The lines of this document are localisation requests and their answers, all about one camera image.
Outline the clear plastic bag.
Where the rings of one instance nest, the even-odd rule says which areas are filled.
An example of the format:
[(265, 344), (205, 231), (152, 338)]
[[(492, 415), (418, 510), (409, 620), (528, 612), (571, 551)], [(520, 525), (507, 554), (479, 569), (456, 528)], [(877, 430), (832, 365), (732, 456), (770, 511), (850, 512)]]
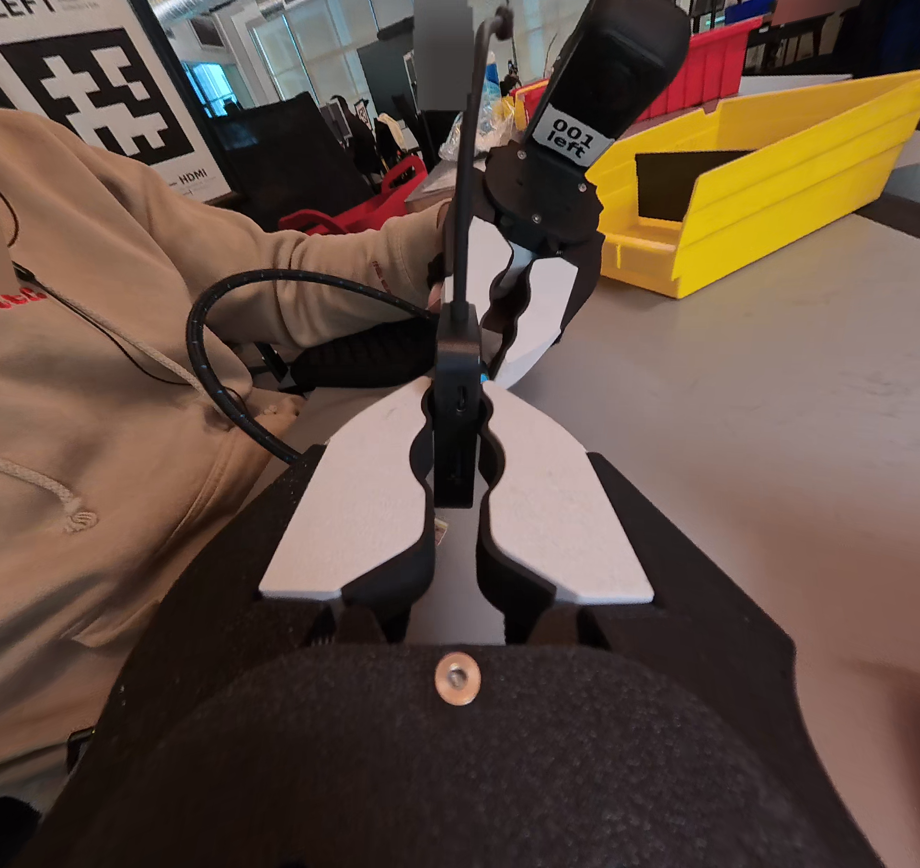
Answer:
[(475, 122), (468, 123), (466, 114), (458, 115), (440, 146), (440, 159), (458, 162), (469, 150), (474, 158), (482, 158), (507, 141), (510, 126), (509, 117), (492, 108), (482, 109)]

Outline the red ribbed storage bin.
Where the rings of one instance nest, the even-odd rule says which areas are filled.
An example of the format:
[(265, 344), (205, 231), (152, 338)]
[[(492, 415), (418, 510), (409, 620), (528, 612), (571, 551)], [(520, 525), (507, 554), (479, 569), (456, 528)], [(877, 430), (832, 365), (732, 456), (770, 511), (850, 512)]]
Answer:
[(758, 24), (691, 35), (688, 16), (664, 0), (591, 0), (550, 78), (517, 90), (515, 123), (529, 137), (556, 121), (619, 138), (648, 117), (733, 95)]

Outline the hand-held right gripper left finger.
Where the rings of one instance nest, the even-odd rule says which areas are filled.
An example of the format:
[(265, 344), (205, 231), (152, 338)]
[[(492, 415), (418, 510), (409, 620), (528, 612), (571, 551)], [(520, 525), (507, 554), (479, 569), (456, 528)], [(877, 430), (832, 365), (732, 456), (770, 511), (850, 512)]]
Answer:
[(431, 584), (429, 378), (330, 437), (259, 583), (264, 598), (411, 604)]

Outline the person in beige hoodie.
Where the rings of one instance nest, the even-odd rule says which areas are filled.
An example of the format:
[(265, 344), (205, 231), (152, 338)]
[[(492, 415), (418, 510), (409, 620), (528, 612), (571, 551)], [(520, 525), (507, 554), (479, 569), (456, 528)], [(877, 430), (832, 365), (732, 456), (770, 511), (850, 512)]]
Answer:
[(178, 575), (268, 462), (175, 372), (193, 301), (316, 240), (191, 202), (142, 164), (2, 113), (2, 784), (98, 720)]

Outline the yellow plastic bin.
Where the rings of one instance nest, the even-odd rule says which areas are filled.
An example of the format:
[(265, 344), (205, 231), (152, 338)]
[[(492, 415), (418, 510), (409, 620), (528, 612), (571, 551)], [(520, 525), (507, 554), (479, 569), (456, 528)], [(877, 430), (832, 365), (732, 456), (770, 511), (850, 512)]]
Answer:
[[(918, 123), (917, 70), (734, 97), (592, 166), (602, 276), (683, 299), (878, 199)], [(753, 149), (696, 180), (682, 222), (638, 217), (637, 152)]]

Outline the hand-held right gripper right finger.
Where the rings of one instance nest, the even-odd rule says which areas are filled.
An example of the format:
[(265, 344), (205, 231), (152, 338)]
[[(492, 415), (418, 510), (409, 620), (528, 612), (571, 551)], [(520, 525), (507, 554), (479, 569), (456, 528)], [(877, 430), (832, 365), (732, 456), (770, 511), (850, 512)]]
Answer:
[(587, 450), (562, 425), (486, 381), (484, 447), (498, 469), (484, 509), (487, 546), (578, 606), (647, 605), (648, 576)]

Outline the black white tag sign board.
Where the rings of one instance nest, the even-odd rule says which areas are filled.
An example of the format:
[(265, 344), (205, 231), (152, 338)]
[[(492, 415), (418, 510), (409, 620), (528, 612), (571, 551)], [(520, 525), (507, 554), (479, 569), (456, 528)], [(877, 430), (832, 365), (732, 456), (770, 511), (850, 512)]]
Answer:
[(178, 194), (240, 199), (148, 0), (1, 0), (2, 106), (154, 168)]

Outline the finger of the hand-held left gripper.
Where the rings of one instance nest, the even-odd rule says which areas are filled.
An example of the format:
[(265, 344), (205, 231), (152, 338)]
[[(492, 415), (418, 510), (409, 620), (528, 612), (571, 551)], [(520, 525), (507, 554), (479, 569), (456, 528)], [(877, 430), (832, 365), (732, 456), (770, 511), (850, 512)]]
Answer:
[(515, 250), (496, 225), (470, 225), (467, 236), (466, 300), (476, 311), (490, 306), (510, 292), (520, 271), (514, 265)]
[(511, 292), (483, 311), (483, 361), (488, 380), (509, 389), (557, 340), (578, 276), (559, 256), (523, 267)]

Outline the black bin divider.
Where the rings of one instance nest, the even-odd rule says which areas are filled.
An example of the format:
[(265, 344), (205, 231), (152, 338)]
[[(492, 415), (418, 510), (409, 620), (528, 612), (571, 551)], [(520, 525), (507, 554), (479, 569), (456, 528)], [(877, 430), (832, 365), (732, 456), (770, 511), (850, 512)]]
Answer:
[(753, 149), (704, 149), (635, 153), (638, 217), (682, 222), (696, 180), (752, 152)]

